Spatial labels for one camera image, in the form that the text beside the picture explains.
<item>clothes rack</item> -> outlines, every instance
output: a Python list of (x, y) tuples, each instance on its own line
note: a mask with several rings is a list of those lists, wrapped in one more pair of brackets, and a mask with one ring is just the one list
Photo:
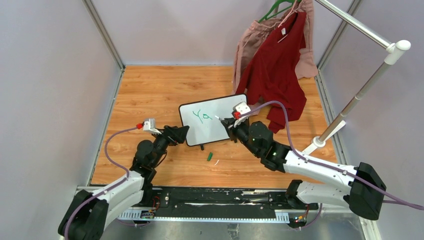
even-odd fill
[(334, 118), (334, 120), (328, 125), (327, 129), (320, 135), (312, 139), (312, 143), (305, 148), (302, 152), (310, 154), (318, 148), (322, 148), (326, 145), (326, 141), (337, 133), (341, 128), (346, 125), (345, 118), (348, 113), (359, 103), (364, 95), (371, 89), (371, 87), (383, 76), (383, 74), (394, 65), (397, 60), (411, 48), (411, 43), (407, 40), (400, 40), (396, 43), (389, 42), (384, 37), (367, 27), (365, 24), (341, 10), (334, 4), (327, 0), (315, 0), (324, 8), (338, 16), (340, 19), (351, 25), (353, 28), (373, 40), (375, 43), (384, 48), (388, 55), (384, 59), (384, 62), (374, 72), (374, 74), (366, 81), (362, 88), (353, 96), (349, 103), (343, 108), (343, 110)]

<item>wooden floor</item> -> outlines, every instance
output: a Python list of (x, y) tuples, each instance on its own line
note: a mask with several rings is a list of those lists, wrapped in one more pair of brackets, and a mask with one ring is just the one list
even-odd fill
[[(233, 70), (228, 66), (128, 66), (104, 139), (146, 118), (156, 118), (158, 128), (181, 126), (179, 106), (230, 95), (232, 75)], [(290, 131), (294, 146), (303, 150), (327, 124), (314, 79), (304, 78), (299, 83), (307, 102), (300, 120), (290, 122)], [(268, 111), (269, 108), (264, 108), (251, 122), (260, 120), (268, 125)], [(144, 139), (154, 140), (142, 130), (117, 135), (109, 143), (110, 157), (129, 168), (137, 144)], [(285, 129), (274, 135), (274, 139), (289, 143)], [(209, 152), (213, 153), (211, 161), (207, 161)], [(330, 140), (312, 155), (337, 161)], [(166, 160), (156, 170), (153, 184), (157, 186), (286, 188), (293, 179), (314, 182), (300, 175), (270, 171), (243, 145), (229, 140), (206, 144), (204, 151), (186, 144), (168, 147)], [(123, 174), (122, 169), (106, 159), (102, 147), (91, 183), (109, 184)]]

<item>green marker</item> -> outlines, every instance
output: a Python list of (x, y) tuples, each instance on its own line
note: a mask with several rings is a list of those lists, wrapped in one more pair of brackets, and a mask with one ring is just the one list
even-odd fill
[(207, 157), (207, 161), (209, 162), (212, 159), (212, 152), (209, 152), (209, 156)]

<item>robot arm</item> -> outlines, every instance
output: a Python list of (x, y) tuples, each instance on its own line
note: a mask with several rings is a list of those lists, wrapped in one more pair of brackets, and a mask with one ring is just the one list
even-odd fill
[[(250, 112), (245, 102), (239, 103), (233, 110), (234, 117), (220, 119), (230, 140), (240, 141), (260, 159), (261, 164), (272, 171), (300, 174), (325, 183), (315, 184), (293, 180), (285, 195), (292, 207), (310, 203), (333, 204), (349, 207), (353, 213), (365, 219), (379, 218), (383, 194), (347, 175), (349, 172), (386, 190), (385, 184), (372, 166), (363, 162), (358, 167), (342, 165), (303, 153), (301, 155), (306, 160), (301, 159), (294, 153), (296, 149), (274, 141), (273, 133), (262, 122), (257, 121), (249, 125), (248, 116), (239, 117)], [(308, 162), (309, 160), (325, 163), (344, 171), (339, 172)]]
[[(160, 163), (162, 156), (167, 153), (168, 146), (184, 143), (189, 126), (165, 126), (164, 129), (156, 129), (155, 119), (148, 118), (143, 123), (143, 130), (151, 133), (155, 140), (154, 142), (143, 140), (138, 144), (132, 166), (129, 169), (129, 176), (124, 175), (93, 192), (85, 190), (78, 192), (59, 225), (58, 233), (60, 235), (65, 235), (65, 228), (72, 213), (83, 202), (100, 193), (104, 194), (94, 198), (77, 212), (69, 225), (68, 239), (100, 239), (104, 229), (122, 212), (138, 203), (147, 204), (152, 199), (152, 179), (156, 175), (155, 167)], [(107, 191), (111, 186), (123, 180), (122, 184)]]

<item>green hanger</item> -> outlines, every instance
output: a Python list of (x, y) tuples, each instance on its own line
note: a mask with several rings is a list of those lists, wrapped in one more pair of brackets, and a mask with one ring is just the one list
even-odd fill
[[(295, 4), (295, 1), (296, 0), (277, 0), (277, 1), (275, 1), (275, 3), (274, 3), (274, 5), (272, 5), (272, 7), (271, 7), (271, 9), (265, 14), (265, 16), (263, 16), (259, 21), (257, 21), (258, 23), (260, 23), (260, 22), (262, 22), (263, 20), (268, 20), (268, 19), (270, 19), (270, 18), (273, 18), (273, 17), (275, 17), (275, 16), (277, 16), (278, 14), (280, 14), (280, 13), (282, 13), (282, 12), (284, 12), (284, 11), (286, 11), (287, 9), (289, 9), (289, 8), (291, 8), (292, 6), (293, 6), (293, 4)], [(284, 8), (283, 10), (281, 10), (281, 11), (279, 11), (279, 12), (277, 12), (276, 14), (274, 14), (274, 15), (272, 15), (272, 16), (268, 16), (268, 15), (270, 15), (273, 11), (274, 11), (274, 9), (276, 9), (280, 4), (282, 4), (282, 3), (291, 3), (291, 5), (290, 6), (288, 6), (288, 7), (286, 7), (286, 8)]]
[(293, 6), (293, 4), (292, 4), (292, 5), (290, 5), (290, 6), (288, 6), (288, 7), (286, 7), (286, 8), (284, 8), (283, 10), (281, 10), (281, 11), (277, 12), (276, 14), (271, 15), (271, 16), (269, 16), (269, 17), (267, 17), (265, 20), (272, 19), (273, 17), (277, 16), (278, 14), (280, 14), (280, 13), (282, 13), (282, 12), (284, 12), (284, 11), (286, 11), (286, 10), (290, 9), (292, 6)]

